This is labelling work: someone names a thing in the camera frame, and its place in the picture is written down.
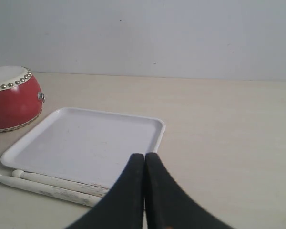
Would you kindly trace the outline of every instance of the drum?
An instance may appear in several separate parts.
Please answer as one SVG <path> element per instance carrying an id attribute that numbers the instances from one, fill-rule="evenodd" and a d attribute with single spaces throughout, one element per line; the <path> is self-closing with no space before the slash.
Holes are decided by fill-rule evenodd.
<path id="1" fill-rule="evenodd" d="M 0 67 L 0 132 L 23 127 L 41 113 L 44 94 L 32 72 L 24 67 Z"/>

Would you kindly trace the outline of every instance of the drumstick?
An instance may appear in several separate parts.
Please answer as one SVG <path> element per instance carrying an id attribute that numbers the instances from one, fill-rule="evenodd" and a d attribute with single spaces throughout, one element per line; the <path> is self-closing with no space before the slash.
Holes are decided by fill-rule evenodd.
<path id="1" fill-rule="evenodd" d="M 81 183 L 58 179 L 54 177 L 49 177 L 49 176 L 45 176 L 45 175 L 41 175 L 37 173 L 26 173 L 20 169 L 13 171 L 12 175 L 14 177 L 22 178 L 25 180 L 35 181 L 38 183 L 51 185 L 55 187 L 61 187 L 61 188 L 65 188 L 68 190 L 82 192 L 82 193 L 86 193 L 86 194 L 97 196 L 97 197 L 103 197 L 108 192 L 108 189 L 106 188 L 81 184 Z"/>
<path id="2" fill-rule="evenodd" d="M 93 207 L 102 199 L 100 197 L 75 192 L 60 187 L 53 187 L 50 185 L 40 184 L 37 182 L 28 181 L 16 177 L 7 177 L 1 174 L 0 183 L 3 183 L 10 187 L 19 188 L 22 190 L 46 195 L 49 197 L 55 197 L 66 201 L 87 205 L 90 207 Z"/>

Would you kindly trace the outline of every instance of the tabletop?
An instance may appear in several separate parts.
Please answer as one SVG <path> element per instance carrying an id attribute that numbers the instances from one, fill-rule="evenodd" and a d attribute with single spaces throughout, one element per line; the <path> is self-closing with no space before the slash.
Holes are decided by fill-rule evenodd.
<path id="1" fill-rule="evenodd" d="M 191 198 L 236 229 L 286 229 L 286 82 L 34 75 L 42 114 L 0 134 L 0 157 L 58 108 L 157 117 L 159 156 Z M 0 184 L 0 229 L 64 228 L 88 210 Z"/>

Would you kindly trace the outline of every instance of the wall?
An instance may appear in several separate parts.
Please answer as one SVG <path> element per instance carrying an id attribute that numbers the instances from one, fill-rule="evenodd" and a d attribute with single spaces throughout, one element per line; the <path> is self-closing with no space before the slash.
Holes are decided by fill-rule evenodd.
<path id="1" fill-rule="evenodd" d="M 0 0 L 0 65 L 286 80 L 286 0 Z"/>

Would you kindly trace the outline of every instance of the white tray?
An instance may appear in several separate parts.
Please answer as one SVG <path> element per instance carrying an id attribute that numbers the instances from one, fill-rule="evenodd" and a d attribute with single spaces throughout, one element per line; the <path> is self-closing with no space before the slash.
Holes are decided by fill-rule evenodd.
<path id="1" fill-rule="evenodd" d="M 65 107 L 1 157 L 3 165 L 111 188 L 130 154 L 157 152 L 165 129 L 156 118 Z"/>

